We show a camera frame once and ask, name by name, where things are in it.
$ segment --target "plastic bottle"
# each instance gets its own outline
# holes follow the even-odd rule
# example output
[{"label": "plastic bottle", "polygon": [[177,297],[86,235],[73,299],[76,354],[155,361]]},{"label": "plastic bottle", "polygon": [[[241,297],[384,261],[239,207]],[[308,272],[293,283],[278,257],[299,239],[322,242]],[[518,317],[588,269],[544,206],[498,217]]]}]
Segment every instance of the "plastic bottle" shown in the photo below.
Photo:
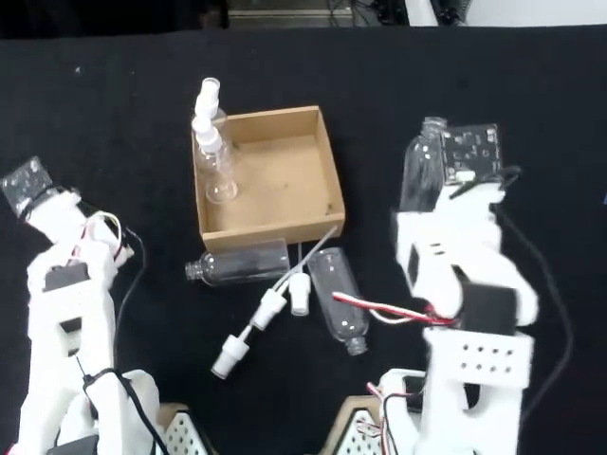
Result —
[{"label": "plastic bottle", "polygon": [[220,86],[221,84],[216,78],[206,78],[200,86],[200,94],[196,98],[194,111],[197,117],[208,118],[224,141],[229,141],[226,129],[228,116],[219,107]]},{"label": "plastic bottle", "polygon": [[316,253],[307,264],[321,304],[329,332],[345,343],[349,355],[367,350],[365,334],[369,319],[364,310],[333,299],[334,292],[357,296],[359,291],[341,248],[327,248]]},{"label": "plastic bottle", "polygon": [[426,117],[405,154],[398,211],[433,211],[443,188],[441,134],[447,121]]},{"label": "plastic bottle", "polygon": [[278,280],[289,269],[286,242],[281,239],[219,253],[206,252],[200,260],[186,264],[186,277],[220,286]]},{"label": "plastic bottle", "polygon": [[198,144],[196,171],[205,183],[207,199],[214,204],[230,201],[238,194],[230,145],[206,117],[195,117],[192,128]]}]

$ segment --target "white plastic part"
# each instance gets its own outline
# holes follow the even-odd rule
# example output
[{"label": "white plastic part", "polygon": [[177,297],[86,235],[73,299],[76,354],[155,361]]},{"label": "white plastic part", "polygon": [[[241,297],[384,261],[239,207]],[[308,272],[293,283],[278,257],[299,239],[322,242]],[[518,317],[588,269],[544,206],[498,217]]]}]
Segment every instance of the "white plastic part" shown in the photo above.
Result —
[{"label": "white plastic part", "polygon": [[[211,449],[207,449],[200,439],[200,435],[187,412],[178,412],[173,422],[167,428],[164,443],[171,455],[209,455]],[[156,455],[162,455],[159,447]]]},{"label": "white plastic part", "polygon": [[[11,453],[46,455],[60,429],[61,444],[98,433],[100,455],[149,453],[152,435],[112,373],[87,389],[88,398],[99,413],[96,423],[90,419],[88,398],[83,393],[83,371],[96,374],[114,367],[115,314],[109,287],[119,265],[113,258],[118,239],[102,218],[88,221],[84,239],[80,239],[81,234],[75,236],[82,233],[85,220],[77,216],[76,206],[62,204],[79,200],[69,194],[62,193],[54,201],[51,198],[36,208],[30,218],[35,220],[35,227],[57,244],[40,254],[28,268],[31,339],[28,395],[21,407],[19,441]],[[48,209],[52,207],[58,212],[53,214]],[[71,215],[62,219],[66,213]],[[55,237],[55,224],[63,226],[66,235]],[[77,258],[73,254],[75,245],[78,245]],[[126,260],[128,252],[121,254]],[[88,280],[45,292],[49,270],[77,262],[86,263]],[[66,328],[64,323],[73,320],[78,320],[81,327]],[[155,422],[159,403],[154,379],[142,371],[129,372],[125,377],[146,415]]]},{"label": "white plastic part", "polygon": [[[415,455],[515,455],[533,339],[448,328],[427,328],[424,338],[432,355]],[[458,399],[465,383],[480,386],[478,403],[466,411]]]},{"label": "white plastic part", "polygon": [[202,82],[194,107],[197,116],[213,119],[217,115],[220,85],[219,80],[215,78],[206,78]]},{"label": "white plastic part", "polygon": [[[110,257],[107,246],[101,245],[100,250],[104,249]],[[89,270],[96,269],[94,264],[90,265]],[[39,271],[37,267],[30,270]],[[39,280],[30,277],[30,286],[37,282]],[[29,386],[21,408],[15,453],[46,455],[64,419],[70,428],[62,439],[65,443],[69,442],[70,434],[78,439],[78,435],[91,429],[86,422],[78,423],[77,409],[70,410],[70,405],[78,407],[74,399],[83,393],[83,373],[70,351],[78,351],[78,359],[87,373],[95,374],[114,366],[114,303],[104,285],[106,282],[103,277],[91,278],[45,293],[30,287]],[[67,333],[61,324],[72,319],[80,319],[82,328]],[[159,406],[154,379],[145,372],[130,372],[125,376],[131,379],[146,414],[154,422]],[[99,413],[99,422],[94,428],[100,434],[98,453],[146,453],[144,450],[151,446],[152,436],[138,418],[132,402],[127,400],[118,379],[107,374],[90,386],[87,393]]]},{"label": "white plastic part", "polygon": [[[84,223],[87,223],[87,239],[108,244],[112,251],[117,251],[122,239],[116,238],[103,218],[94,217],[87,221],[78,208],[81,200],[81,197],[75,192],[61,192],[36,207],[27,222],[40,230],[51,243],[65,243],[66,247],[71,246],[72,248],[80,241]],[[133,250],[124,247],[114,262],[116,266],[120,267],[131,256],[133,256]]]},{"label": "white plastic part", "polygon": [[497,184],[483,184],[450,200],[456,188],[441,192],[434,212],[396,215],[396,259],[412,295],[429,301],[439,316],[454,318],[463,298],[453,269],[457,266],[471,282],[514,289],[517,325],[533,323],[538,315],[537,293],[500,253],[501,230],[489,211],[504,192]]},{"label": "white plastic part", "polygon": [[223,139],[219,135],[217,128],[212,126],[211,120],[208,117],[196,116],[192,120],[192,128],[200,152],[213,155],[221,150]]},{"label": "white plastic part", "polygon": [[286,299],[281,292],[268,289],[262,297],[261,304],[253,315],[251,323],[259,330],[265,330],[269,322],[285,308]]},{"label": "white plastic part", "polygon": [[405,5],[411,27],[438,26],[431,0],[405,0]]},{"label": "white plastic part", "polygon": [[293,316],[307,316],[309,313],[310,287],[310,276],[307,273],[296,272],[289,278],[288,292]]},{"label": "white plastic part", "polygon": [[211,372],[217,377],[225,379],[234,368],[234,365],[240,362],[247,352],[247,343],[234,335],[230,335],[222,346],[221,354],[215,360]]},{"label": "white plastic part", "polygon": [[357,421],[377,424],[368,410],[358,409],[353,412],[334,455],[381,455],[381,439],[359,432]]}]

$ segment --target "black cloth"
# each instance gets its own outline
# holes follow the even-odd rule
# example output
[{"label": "black cloth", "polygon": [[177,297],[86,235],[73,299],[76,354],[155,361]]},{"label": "black cloth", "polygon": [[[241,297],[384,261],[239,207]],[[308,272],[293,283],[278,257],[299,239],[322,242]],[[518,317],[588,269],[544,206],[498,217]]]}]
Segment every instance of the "black cloth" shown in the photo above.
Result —
[{"label": "black cloth", "polygon": [[[221,80],[229,113],[318,104],[347,207],[334,245],[361,294],[408,293],[390,240],[403,151],[424,116],[496,122],[506,164],[523,167],[505,208],[554,268],[576,326],[573,361],[532,415],[524,454],[605,447],[605,105],[607,27],[183,32],[0,43],[0,170],[39,155],[55,182],[115,212],[146,242],[149,270],[127,308],[120,366],[154,376],[163,401],[188,404],[220,453],[320,450],[340,404],[392,367],[425,368],[418,326],[372,322],[370,351],[349,357],[313,301],[285,311],[229,380],[210,373],[266,285],[185,281],[202,251],[189,119],[200,81]],[[1,439],[15,437],[28,383],[26,267],[47,240],[0,204]],[[539,291],[535,391],[563,332],[534,260],[506,232],[505,252]],[[138,268],[120,272],[124,287]]]}]

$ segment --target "cardboard box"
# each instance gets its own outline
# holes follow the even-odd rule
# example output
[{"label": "cardboard box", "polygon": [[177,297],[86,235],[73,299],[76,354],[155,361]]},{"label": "cardboard box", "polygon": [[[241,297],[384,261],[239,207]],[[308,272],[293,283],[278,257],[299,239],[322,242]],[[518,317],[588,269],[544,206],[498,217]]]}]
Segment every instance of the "cardboard box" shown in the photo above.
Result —
[{"label": "cardboard box", "polygon": [[194,166],[198,224],[209,251],[281,238],[318,240],[333,226],[335,236],[341,234],[345,207],[318,106],[229,116],[227,128],[236,198],[209,202]]}]

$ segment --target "white robotic arm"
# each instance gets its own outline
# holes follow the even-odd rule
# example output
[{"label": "white robotic arm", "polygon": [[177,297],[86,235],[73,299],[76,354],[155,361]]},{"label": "white robotic arm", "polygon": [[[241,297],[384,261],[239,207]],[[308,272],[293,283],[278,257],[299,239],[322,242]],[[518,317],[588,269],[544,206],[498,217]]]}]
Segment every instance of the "white robotic arm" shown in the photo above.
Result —
[{"label": "white robotic arm", "polygon": [[[80,196],[53,186],[38,158],[5,177],[2,186],[17,216],[54,244],[28,268],[29,386],[10,454],[148,455],[153,435],[119,376],[103,374],[85,384],[86,375],[115,366],[109,288],[133,255],[122,244],[120,221],[105,212],[86,217]],[[117,233],[106,225],[108,218]],[[154,379],[143,371],[124,377],[155,422]]]},{"label": "white robotic arm", "polygon": [[[409,154],[406,209],[395,216],[396,258],[412,296],[455,323],[424,329],[426,373],[391,370],[382,377],[384,396],[402,395],[384,407],[393,428],[388,445],[397,448],[390,453],[515,455],[533,353],[533,339],[516,328],[535,321],[538,297],[500,253],[501,230],[490,211],[505,195],[497,129],[449,129],[444,120],[427,119]],[[411,185],[419,181],[422,192]],[[407,411],[408,384],[420,376],[421,416]],[[472,409],[466,384],[480,390]]]}]

